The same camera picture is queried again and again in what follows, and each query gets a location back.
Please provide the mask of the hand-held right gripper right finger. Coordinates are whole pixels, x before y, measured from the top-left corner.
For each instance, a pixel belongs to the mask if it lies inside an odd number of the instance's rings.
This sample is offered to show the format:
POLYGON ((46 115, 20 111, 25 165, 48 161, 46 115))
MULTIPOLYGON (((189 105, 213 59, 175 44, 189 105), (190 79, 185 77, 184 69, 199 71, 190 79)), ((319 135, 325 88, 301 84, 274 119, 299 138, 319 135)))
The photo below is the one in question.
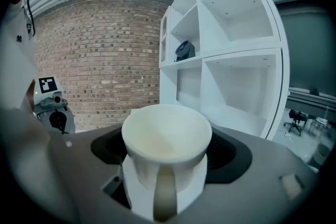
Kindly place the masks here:
POLYGON ((310 195, 318 174, 285 146, 213 128, 202 194, 184 223, 282 223, 310 195))

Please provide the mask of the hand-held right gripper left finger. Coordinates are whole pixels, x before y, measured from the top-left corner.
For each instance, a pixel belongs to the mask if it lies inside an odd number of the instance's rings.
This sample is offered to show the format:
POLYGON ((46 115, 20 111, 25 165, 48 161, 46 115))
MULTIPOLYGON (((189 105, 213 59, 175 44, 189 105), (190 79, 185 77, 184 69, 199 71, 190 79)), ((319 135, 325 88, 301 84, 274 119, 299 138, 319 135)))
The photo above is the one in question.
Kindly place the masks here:
POLYGON ((52 137, 55 164, 79 219, 126 219, 121 125, 52 137))

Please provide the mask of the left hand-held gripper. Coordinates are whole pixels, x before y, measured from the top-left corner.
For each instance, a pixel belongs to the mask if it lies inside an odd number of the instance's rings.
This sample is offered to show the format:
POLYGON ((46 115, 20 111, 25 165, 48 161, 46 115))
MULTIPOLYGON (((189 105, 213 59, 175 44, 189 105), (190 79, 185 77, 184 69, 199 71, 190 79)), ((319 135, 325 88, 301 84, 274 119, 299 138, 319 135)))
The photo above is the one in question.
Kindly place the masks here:
POLYGON ((74 116, 62 93, 63 88, 55 76, 37 78, 34 113, 47 129, 58 129, 62 134, 70 134, 76 131, 74 116))

